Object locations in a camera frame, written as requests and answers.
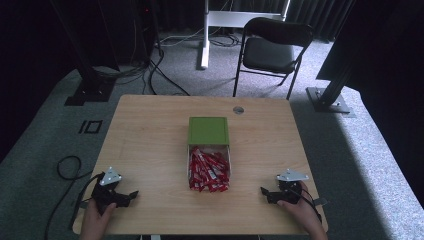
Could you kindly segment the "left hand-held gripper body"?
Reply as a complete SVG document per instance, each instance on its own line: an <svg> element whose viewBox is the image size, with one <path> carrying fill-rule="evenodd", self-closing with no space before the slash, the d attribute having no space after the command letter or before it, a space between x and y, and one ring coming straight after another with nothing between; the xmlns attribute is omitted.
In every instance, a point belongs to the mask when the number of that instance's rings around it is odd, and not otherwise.
<svg viewBox="0 0 424 240"><path fill-rule="evenodd" d="M117 200L126 199L125 194L115 191L121 180L122 176L113 167L109 167L96 177L96 184L92 190L91 198L95 200L100 214L104 213L109 204L116 204Z"/></svg>

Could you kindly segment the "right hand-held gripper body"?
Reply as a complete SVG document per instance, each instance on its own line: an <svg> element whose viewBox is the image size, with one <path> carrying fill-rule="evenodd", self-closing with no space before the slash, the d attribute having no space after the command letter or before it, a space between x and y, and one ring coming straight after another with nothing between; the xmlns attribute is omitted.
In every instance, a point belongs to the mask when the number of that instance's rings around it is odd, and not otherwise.
<svg viewBox="0 0 424 240"><path fill-rule="evenodd" d="M287 169L285 172L276 176L278 188L280 191L277 193L276 200L286 201L291 204L297 204L302 195L301 181L308 180L307 174Z"/></svg>

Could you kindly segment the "black metal stand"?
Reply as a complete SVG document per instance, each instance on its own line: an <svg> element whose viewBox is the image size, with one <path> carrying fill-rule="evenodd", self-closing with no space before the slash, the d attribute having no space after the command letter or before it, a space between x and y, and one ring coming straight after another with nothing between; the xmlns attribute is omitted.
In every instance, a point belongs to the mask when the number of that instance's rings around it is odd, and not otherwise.
<svg viewBox="0 0 424 240"><path fill-rule="evenodd" d="M316 112L350 113L350 109L341 96L341 90L348 81L351 57L354 52L349 47L348 33L344 27L349 23L349 16L356 0L344 1L347 1L349 5L342 10L343 17L338 22L337 35L317 75L318 80L328 80L329 83L325 88L308 87L306 89Z"/></svg>
<svg viewBox="0 0 424 240"><path fill-rule="evenodd" d="M65 101L66 106L83 106L86 102L108 102L114 89L114 82L108 82L106 77L100 76L86 56L73 23L65 12L63 0L49 0L53 6L67 38L70 42L70 55L80 74L81 81L72 96Z"/></svg>

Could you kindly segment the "person's left hand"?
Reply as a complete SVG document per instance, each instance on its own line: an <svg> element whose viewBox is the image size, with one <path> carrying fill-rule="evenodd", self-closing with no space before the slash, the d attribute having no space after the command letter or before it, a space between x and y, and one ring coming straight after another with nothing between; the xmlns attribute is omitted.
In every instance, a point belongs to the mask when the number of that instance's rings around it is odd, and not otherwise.
<svg viewBox="0 0 424 240"><path fill-rule="evenodd" d="M115 209L116 204L111 203L100 214L95 200L91 199L84 213L79 240L102 240Z"/></svg>

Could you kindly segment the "green box lid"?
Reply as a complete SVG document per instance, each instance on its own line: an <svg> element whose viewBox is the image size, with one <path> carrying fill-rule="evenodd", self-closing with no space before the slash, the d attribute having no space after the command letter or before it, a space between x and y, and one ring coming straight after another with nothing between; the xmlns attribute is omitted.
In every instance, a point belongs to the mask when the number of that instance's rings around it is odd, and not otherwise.
<svg viewBox="0 0 424 240"><path fill-rule="evenodd" d="M228 145L229 133L226 117L190 117L189 145Z"/></svg>

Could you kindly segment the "person's right hand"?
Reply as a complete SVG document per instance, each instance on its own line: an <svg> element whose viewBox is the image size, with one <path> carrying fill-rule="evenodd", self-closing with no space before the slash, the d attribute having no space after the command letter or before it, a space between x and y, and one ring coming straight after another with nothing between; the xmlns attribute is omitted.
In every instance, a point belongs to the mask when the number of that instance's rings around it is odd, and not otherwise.
<svg viewBox="0 0 424 240"><path fill-rule="evenodd" d="M288 212L296 222L309 234L311 240L328 240L327 233L312 207L312 198L308 193L307 186L300 182L302 186L302 198L297 204L280 200L277 205Z"/></svg>

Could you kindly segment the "white desk frame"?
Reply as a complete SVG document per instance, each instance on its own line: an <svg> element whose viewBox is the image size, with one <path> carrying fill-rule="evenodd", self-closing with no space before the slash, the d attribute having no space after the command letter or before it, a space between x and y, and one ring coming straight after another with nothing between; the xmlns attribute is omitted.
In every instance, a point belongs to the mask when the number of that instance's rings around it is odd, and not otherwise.
<svg viewBox="0 0 424 240"><path fill-rule="evenodd" d="M224 28L243 28L251 19L256 17L265 17L274 20L285 21L289 10L291 0L284 0L283 8L280 13L262 13L262 12L240 12L240 11L215 11L209 9L209 0L204 0L203 13L203 44L200 67L207 69L209 66L210 53L210 27Z"/></svg>

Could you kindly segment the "black folding chair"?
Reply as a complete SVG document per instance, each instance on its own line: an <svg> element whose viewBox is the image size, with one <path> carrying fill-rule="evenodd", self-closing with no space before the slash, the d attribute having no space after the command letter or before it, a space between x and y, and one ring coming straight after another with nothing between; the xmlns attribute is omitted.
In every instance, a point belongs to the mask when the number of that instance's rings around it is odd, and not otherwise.
<svg viewBox="0 0 424 240"><path fill-rule="evenodd" d="M313 41L313 28L303 23L257 17L243 28L233 96L237 95L240 73L280 77L281 86L292 74L286 99L296 82L303 55Z"/></svg>

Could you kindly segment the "dark curtain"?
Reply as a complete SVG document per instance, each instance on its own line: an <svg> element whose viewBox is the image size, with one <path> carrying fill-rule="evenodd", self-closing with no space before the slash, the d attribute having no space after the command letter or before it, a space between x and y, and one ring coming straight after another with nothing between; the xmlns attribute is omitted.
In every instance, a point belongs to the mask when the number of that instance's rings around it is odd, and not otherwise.
<svg viewBox="0 0 424 240"><path fill-rule="evenodd" d="M355 0L151 0L162 31L201 33L208 21L211 33L219 28L234 32L244 26L243 18L275 14L283 21L304 23L314 37L334 41Z"/></svg>

